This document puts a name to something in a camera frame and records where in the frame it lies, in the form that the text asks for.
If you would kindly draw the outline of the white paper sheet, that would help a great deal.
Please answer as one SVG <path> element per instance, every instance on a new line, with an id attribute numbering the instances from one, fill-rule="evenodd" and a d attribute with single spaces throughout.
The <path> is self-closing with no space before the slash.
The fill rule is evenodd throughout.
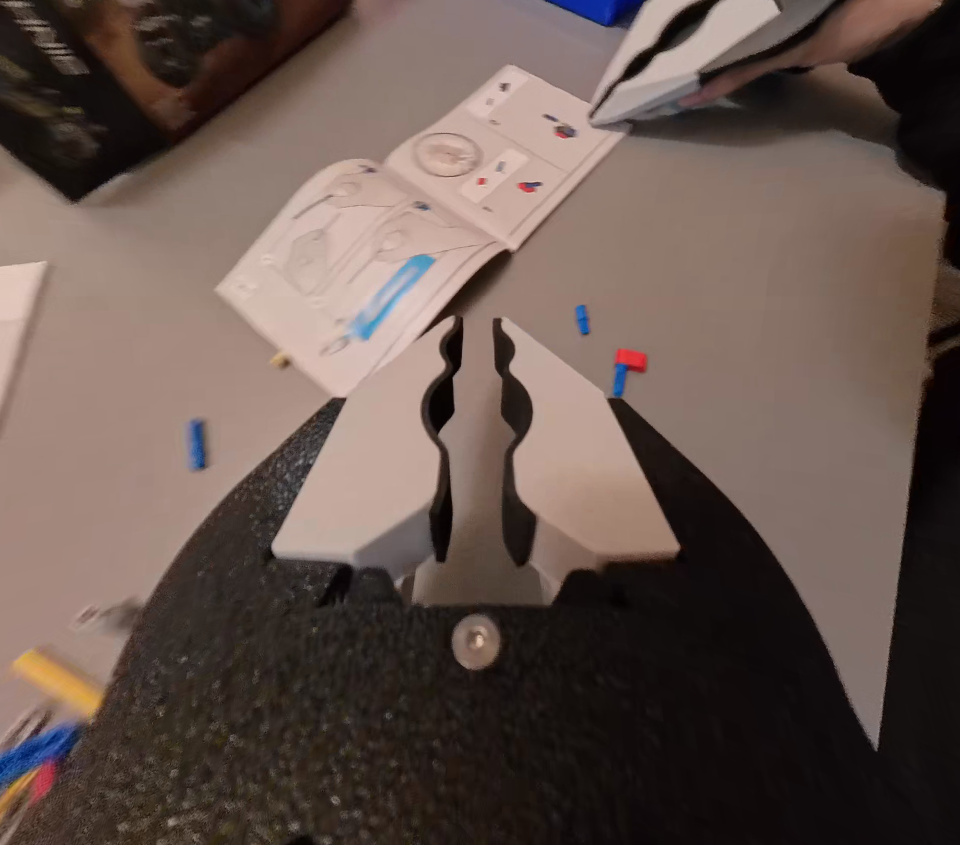
<path id="1" fill-rule="evenodd" d="M 1 267 L 1 409 L 14 385 L 48 268 L 46 261 Z"/>

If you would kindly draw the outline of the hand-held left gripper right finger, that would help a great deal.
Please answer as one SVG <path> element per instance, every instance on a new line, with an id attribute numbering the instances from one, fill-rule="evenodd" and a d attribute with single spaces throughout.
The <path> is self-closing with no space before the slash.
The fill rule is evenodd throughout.
<path id="1" fill-rule="evenodd" d="M 680 543 L 604 392 L 510 319 L 492 339 L 511 433 L 503 543 L 544 604 L 577 572 L 674 561 Z"/>

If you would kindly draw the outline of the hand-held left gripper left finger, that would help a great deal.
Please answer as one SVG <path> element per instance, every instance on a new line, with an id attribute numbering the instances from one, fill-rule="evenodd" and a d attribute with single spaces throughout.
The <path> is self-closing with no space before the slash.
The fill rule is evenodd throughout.
<path id="1" fill-rule="evenodd" d="M 271 544 L 278 560 L 387 575 L 412 604 L 417 569 L 446 561 L 452 532 L 450 454 L 464 324 L 450 316 L 344 400 Z"/>

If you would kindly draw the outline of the black lego set box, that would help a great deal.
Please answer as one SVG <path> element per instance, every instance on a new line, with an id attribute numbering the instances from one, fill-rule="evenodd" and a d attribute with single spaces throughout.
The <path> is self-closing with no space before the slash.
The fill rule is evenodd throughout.
<path id="1" fill-rule="evenodd" d="M 203 127 L 352 0 L 1 0 L 2 151 L 77 202 Z"/>

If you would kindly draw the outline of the person's right hand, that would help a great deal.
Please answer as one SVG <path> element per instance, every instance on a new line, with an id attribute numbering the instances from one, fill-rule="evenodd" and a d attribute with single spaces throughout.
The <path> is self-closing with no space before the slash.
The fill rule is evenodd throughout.
<path id="1" fill-rule="evenodd" d="M 682 108 L 708 105 L 775 72 L 856 62 L 916 28 L 944 1 L 846 0 L 791 49 L 726 71 L 678 104 Z"/>

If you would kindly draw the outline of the red and blue lego assembly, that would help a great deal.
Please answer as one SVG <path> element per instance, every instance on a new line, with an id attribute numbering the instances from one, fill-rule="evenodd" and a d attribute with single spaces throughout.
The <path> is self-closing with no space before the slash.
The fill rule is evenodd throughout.
<path id="1" fill-rule="evenodd" d="M 618 348 L 614 358 L 611 396 L 615 399 L 623 398 L 628 376 L 630 374 L 645 374 L 647 368 L 648 358 L 646 353 L 632 348 Z"/>

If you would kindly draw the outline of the person's right forearm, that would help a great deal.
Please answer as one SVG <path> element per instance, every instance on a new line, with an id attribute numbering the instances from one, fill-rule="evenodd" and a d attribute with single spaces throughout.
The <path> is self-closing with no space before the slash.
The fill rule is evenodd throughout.
<path id="1" fill-rule="evenodd" d="M 898 115 L 896 144 L 947 195 L 959 183 L 959 0 L 847 70 L 875 86 Z"/>

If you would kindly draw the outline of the long yellow lego beam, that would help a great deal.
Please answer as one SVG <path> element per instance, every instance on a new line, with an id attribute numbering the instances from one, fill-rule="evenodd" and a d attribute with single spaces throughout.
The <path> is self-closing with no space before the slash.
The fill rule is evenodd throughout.
<path id="1" fill-rule="evenodd" d="M 83 719 L 93 719 L 101 708 L 105 686 L 100 680 L 49 649 L 22 653 L 10 672 Z"/>

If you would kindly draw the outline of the pile of mixed lego pieces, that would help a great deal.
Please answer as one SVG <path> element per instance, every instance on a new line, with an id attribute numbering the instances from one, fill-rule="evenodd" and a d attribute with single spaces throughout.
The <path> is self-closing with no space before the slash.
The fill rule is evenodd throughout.
<path id="1" fill-rule="evenodd" d="M 1 824 L 13 827 L 42 802 L 87 722 L 64 717 L 50 703 L 28 708 L 1 739 Z"/>

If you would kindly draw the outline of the small grey lego piece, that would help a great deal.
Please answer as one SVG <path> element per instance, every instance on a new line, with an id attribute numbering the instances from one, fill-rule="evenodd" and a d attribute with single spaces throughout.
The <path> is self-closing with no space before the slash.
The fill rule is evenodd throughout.
<path id="1" fill-rule="evenodd" d="M 78 611 L 69 623 L 75 633 L 126 638 L 136 628 L 144 602 L 136 598 L 99 606 L 91 604 Z"/>

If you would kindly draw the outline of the white lego instruction booklet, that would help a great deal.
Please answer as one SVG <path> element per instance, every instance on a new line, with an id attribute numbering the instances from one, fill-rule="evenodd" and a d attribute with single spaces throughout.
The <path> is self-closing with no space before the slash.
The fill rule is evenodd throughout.
<path id="1" fill-rule="evenodd" d="M 506 65 L 383 162 L 308 179 L 217 287 L 296 371 L 344 398 L 513 254 L 626 133 Z"/>

